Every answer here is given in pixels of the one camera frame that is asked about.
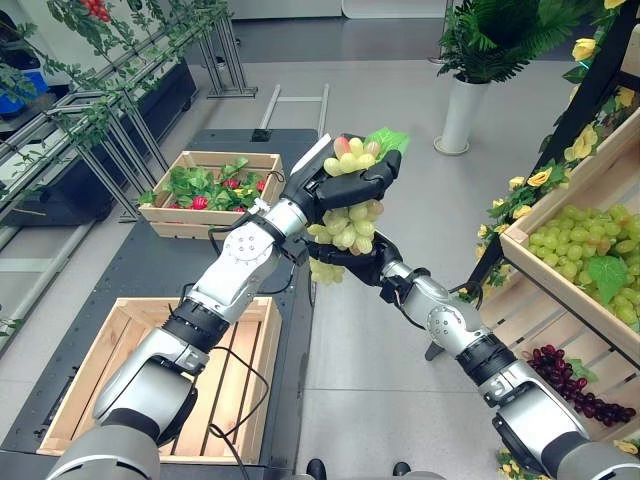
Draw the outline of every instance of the wooden shelf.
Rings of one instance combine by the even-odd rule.
[[[37,453],[62,455],[71,442],[94,424],[93,406],[102,387],[136,346],[175,308],[177,298],[119,298],[91,345]],[[256,297],[240,320],[229,328],[220,346],[233,350],[271,382],[282,320],[273,299]],[[225,431],[245,417],[264,393],[264,386],[228,353],[214,350],[196,380],[198,400],[178,438],[160,449],[169,463],[235,464],[209,423]],[[244,463],[257,464],[268,398],[232,436]]]
[[[640,370],[521,273],[490,296],[480,314],[518,358],[527,359],[525,352],[547,344],[562,348],[567,358],[581,359],[599,377],[585,393],[640,412]],[[580,420],[594,440],[625,438],[640,428],[640,413],[629,423],[612,427],[584,416]]]
[[[625,204],[640,213],[640,110],[574,170],[568,189],[556,189],[500,236],[504,256],[629,359],[640,364],[640,335],[526,248],[529,235],[565,205],[606,209]]]

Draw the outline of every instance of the wooden box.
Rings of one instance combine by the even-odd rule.
[[[249,160],[243,172],[255,172],[266,180],[265,188],[260,198],[268,204],[273,204],[284,188],[284,183],[278,180],[279,175],[268,175],[270,171],[284,175],[280,155],[275,153],[228,153],[228,152],[189,152],[185,151],[169,168],[153,189],[156,200],[153,205],[141,205],[140,213],[149,221],[151,227],[161,237],[199,238],[207,239],[207,231],[212,225],[231,225],[238,220],[242,213],[216,210],[190,210],[167,208],[175,202],[173,195],[163,190],[169,182],[173,167],[204,167],[211,170],[214,176],[220,173],[220,168],[232,164],[236,158],[244,157]],[[222,240],[226,233],[216,233],[214,238]]]
[[[547,289],[613,345],[640,363],[640,335],[529,250],[529,235],[563,206],[609,208],[625,204],[640,213],[640,110],[637,110],[573,171],[568,189],[555,189],[500,236],[505,257]]]
[[[547,344],[562,348],[566,358],[581,359],[599,378],[584,393],[636,409],[629,423],[611,427],[579,415],[594,440],[625,438],[640,428],[640,370],[521,273],[489,297],[480,313],[518,358],[528,359],[524,352]]]
[[[104,322],[37,453],[61,455],[93,424],[91,413],[106,381],[140,341],[169,315],[177,298],[119,298]],[[280,337],[281,317],[270,297],[258,297],[225,334],[220,346],[233,350],[271,381]],[[235,358],[213,350],[198,376],[198,400],[179,437],[160,449],[160,460],[173,463],[235,464],[222,439],[208,432],[213,422],[228,431],[244,418],[264,394],[264,385]],[[230,436],[244,463],[260,457],[268,398],[235,434]]]

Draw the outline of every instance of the potted plant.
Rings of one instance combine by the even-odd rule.
[[[529,62],[564,41],[589,8],[568,0],[463,0],[447,12],[440,40],[444,65],[454,75],[443,134],[436,150],[469,149],[474,115],[491,82],[506,82]]]

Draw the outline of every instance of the blue container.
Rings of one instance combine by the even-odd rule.
[[[47,83],[44,81],[44,78],[42,78],[42,74],[39,71],[35,70],[26,72],[24,73],[24,76],[31,80],[31,83],[33,83],[34,87],[36,87],[36,94],[33,96],[33,98],[37,97],[42,92],[46,92],[49,89],[49,87],[47,87]],[[11,100],[9,100],[8,95],[0,95],[0,115],[3,113],[15,113],[22,107],[24,107],[24,102],[22,102],[21,100],[12,102]]]

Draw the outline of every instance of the grape bunch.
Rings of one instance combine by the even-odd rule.
[[[356,170],[367,169],[377,162],[380,144],[372,141],[366,145],[359,138],[347,140],[338,137],[333,143],[336,156],[324,161],[325,171],[337,177]],[[322,225],[310,225],[307,231],[316,243],[333,245],[352,255],[367,254],[373,250],[374,222],[384,211],[382,203],[367,200],[350,207],[328,210],[322,217]],[[321,283],[341,282],[344,267],[328,265],[312,260],[311,279]]]
[[[584,393],[589,383],[585,377],[575,378],[573,367],[565,361],[564,350],[553,345],[534,348],[531,359],[527,363],[538,372],[545,381],[557,391],[562,398],[573,403],[576,412],[587,418],[595,418],[607,427],[614,423],[627,423],[635,416],[633,408],[625,408],[617,403],[606,403],[593,393]]]
[[[529,237],[529,250],[633,329],[640,328],[640,214],[623,205],[608,211],[565,206]],[[589,273],[592,257],[615,256],[626,267],[624,285],[603,302]]]

